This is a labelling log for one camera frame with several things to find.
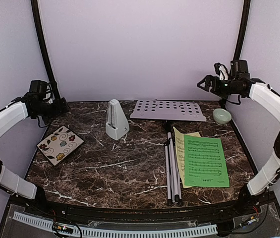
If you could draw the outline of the green sheet music page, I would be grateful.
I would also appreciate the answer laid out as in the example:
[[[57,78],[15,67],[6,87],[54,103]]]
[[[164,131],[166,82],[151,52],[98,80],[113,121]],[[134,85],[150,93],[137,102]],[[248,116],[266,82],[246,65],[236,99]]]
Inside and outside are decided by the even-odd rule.
[[[191,187],[230,187],[219,138],[184,135],[184,184]]]

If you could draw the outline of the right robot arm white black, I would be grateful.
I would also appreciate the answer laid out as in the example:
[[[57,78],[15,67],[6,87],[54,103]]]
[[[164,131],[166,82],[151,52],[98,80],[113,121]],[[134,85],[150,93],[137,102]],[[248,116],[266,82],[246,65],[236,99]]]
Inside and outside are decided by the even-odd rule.
[[[207,75],[197,84],[198,88],[226,99],[232,94],[249,98],[268,111],[280,124],[280,95],[272,87],[248,73],[220,80],[217,76]],[[245,215],[253,207],[252,196],[263,193],[280,178],[280,130],[275,139],[273,151],[260,171],[239,193],[240,200],[235,202],[234,211]]]

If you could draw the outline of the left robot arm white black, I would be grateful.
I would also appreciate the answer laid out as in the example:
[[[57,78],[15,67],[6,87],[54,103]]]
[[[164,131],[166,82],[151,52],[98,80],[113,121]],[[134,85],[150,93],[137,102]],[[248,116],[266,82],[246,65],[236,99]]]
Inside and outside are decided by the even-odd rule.
[[[47,122],[69,111],[65,98],[49,99],[42,93],[27,93],[16,98],[5,108],[0,110],[0,139],[10,129],[28,117],[41,117]],[[45,191],[42,187],[26,181],[19,175],[6,168],[0,160],[0,187],[11,195],[18,195],[32,200],[31,207],[40,216],[47,216],[51,212],[51,205],[46,202]]]

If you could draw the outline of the white perforated music stand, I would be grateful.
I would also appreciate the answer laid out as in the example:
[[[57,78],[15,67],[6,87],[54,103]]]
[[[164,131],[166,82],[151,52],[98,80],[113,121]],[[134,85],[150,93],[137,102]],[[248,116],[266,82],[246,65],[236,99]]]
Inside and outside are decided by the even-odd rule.
[[[163,127],[167,133],[167,140],[164,144],[167,174],[167,205],[180,205],[182,203],[182,181],[177,165],[175,137],[172,137],[171,122],[175,120],[205,122],[206,117],[203,115],[200,106],[193,102],[139,100],[130,117],[132,119],[162,120],[164,122]]]

